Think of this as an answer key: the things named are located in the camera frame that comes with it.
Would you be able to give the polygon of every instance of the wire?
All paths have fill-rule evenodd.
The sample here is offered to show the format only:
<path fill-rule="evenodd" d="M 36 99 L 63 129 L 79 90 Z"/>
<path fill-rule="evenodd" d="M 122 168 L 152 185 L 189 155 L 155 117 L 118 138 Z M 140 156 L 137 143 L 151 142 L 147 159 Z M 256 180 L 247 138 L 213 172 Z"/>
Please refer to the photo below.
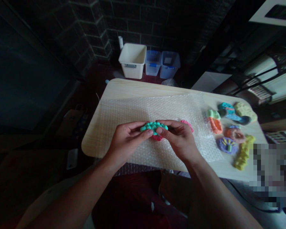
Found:
<path fill-rule="evenodd" d="M 280 213 L 282 211 L 281 208 L 277 208 L 276 210 L 263 210 L 263 209 L 260 209 L 256 206 L 254 206 L 253 204 L 251 204 L 249 201 L 247 201 L 243 196 L 242 194 L 239 192 L 239 190 L 234 186 L 234 184 L 232 184 L 231 181 L 227 180 L 231 185 L 232 187 L 235 189 L 235 191 L 237 191 L 237 193 L 241 196 L 241 198 L 243 198 L 248 204 L 250 204 L 252 207 L 256 208 L 257 210 L 260 210 L 262 212 L 266 212 L 266 213 Z"/>
<path fill-rule="evenodd" d="M 269 81 L 272 81 L 272 80 L 274 80 L 274 79 L 280 77 L 281 75 L 282 75 L 282 74 L 277 74 L 277 75 L 275 75 L 275 76 L 273 76 L 273 77 L 271 77 L 271 78 L 269 78 L 269 79 L 267 79 L 267 80 L 264 80 L 264 81 L 262 81 L 262 82 L 253 84 L 253 85 L 248 86 L 248 87 L 244 87 L 244 88 L 238 90 L 237 92 L 233 93 L 233 95 L 237 95 L 238 93 L 240 93 L 240 92 L 242 92 L 242 91 L 244 91 L 244 90 L 247 90 L 247 89 L 249 89 L 249 88 L 252 88 L 252 87 L 255 87 L 255 86 L 259 86 L 259 85 L 261 85 L 261 84 L 264 84 L 264 83 L 267 83 L 267 82 L 269 82 Z"/>
<path fill-rule="evenodd" d="M 266 73 L 268 73 L 268 72 L 271 72 L 272 70 L 275 70 L 275 69 L 277 69 L 277 66 L 276 66 L 276 67 L 273 67 L 273 68 L 271 68 L 271 69 L 269 69 L 269 70 L 267 70 L 267 71 L 264 71 L 264 72 L 262 72 L 262 73 L 260 73 L 260 74 L 258 74 L 258 75 L 253 76 L 252 78 L 246 80 L 246 81 L 241 85 L 241 87 L 244 86 L 246 83 L 249 83 L 251 80 L 253 80 L 253 79 L 255 79 L 255 78 L 257 78 L 257 77 L 259 77 L 259 76 L 261 76 L 261 75 L 263 75 L 263 74 L 266 74 Z"/>
<path fill-rule="evenodd" d="M 98 96 L 98 94 L 96 93 L 96 96 L 98 97 L 98 99 L 99 99 L 99 96 Z"/>

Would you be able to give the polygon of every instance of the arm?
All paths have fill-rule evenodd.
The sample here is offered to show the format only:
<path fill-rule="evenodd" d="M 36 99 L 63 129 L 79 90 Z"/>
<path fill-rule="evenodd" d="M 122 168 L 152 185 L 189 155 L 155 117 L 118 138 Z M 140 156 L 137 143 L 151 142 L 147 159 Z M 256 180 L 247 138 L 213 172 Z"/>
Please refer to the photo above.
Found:
<path fill-rule="evenodd" d="M 170 127 L 169 130 L 159 127 L 156 131 L 170 142 L 177 157 L 187 167 L 204 203 L 204 214 L 210 216 L 208 220 L 211 225 L 223 228 L 262 228 L 201 156 L 190 127 L 173 120 L 157 121 Z"/>
<path fill-rule="evenodd" d="M 110 148 L 101 162 L 64 195 L 51 203 L 27 228 L 82 228 L 113 175 L 152 130 L 140 132 L 146 122 L 118 125 Z"/>

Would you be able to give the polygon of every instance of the hand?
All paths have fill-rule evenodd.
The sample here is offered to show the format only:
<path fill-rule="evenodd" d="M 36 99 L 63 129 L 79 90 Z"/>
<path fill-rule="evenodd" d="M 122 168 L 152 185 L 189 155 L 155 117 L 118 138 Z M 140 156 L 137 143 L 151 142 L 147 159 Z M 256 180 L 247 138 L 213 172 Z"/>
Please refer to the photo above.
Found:
<path fill-rule="evenodd" d="M 156 122 L 168 126 L 168 130 L 158 127 L 156 132 L 169 141 L 175 154 L 183 163 L 193 163 L 203 158 L 196 147 L 191 128 L 188 124 L 174 120 L 156 120 Z"/>
<path fill-rule="evenodd" d="M 136 148 L 153 135 L 151 129 L 140 132 L 140 128 L 146 123 L 147 121 L 137 121 L 118 125 L 104 159 L 109 159 L 118 169 L 122 167 Z"/>

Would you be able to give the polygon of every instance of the bubble wrap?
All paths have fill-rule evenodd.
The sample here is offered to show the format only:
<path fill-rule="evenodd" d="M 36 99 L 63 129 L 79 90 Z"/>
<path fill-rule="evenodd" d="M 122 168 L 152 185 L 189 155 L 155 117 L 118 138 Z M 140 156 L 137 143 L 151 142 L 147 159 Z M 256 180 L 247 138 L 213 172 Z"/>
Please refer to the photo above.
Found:
<path fill-rule="evenodd" d="M 135 97 L 130 99 L 103 100 L 97 121 L 98 141 L 96 155 L 102 158 L 109 146 L 117 125 L 132 121 L 155 121 L 157 119 L 186 120 L 194 129 L 194 138 L 206 161 L 222 160 L 210 124 L 207 122 L 203 94 L 186 94 L 162 97 Z M 166 139 L 143 142 L 128 161 L 128 173 L 140 172 L 139 165 L 173 170 L 186 170 Z"/>

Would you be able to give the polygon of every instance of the roll of paper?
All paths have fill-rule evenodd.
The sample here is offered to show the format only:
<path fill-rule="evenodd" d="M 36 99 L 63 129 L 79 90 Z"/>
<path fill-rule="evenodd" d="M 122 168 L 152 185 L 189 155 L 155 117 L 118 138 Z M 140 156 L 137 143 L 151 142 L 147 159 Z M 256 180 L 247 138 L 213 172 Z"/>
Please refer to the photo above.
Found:
<path fill-rule="evenodd" d="M 121 36 L 119 36 L 119 43 L 120 43 L 120 50 L 122 50 L 123 48 L 123 38 Z"/>

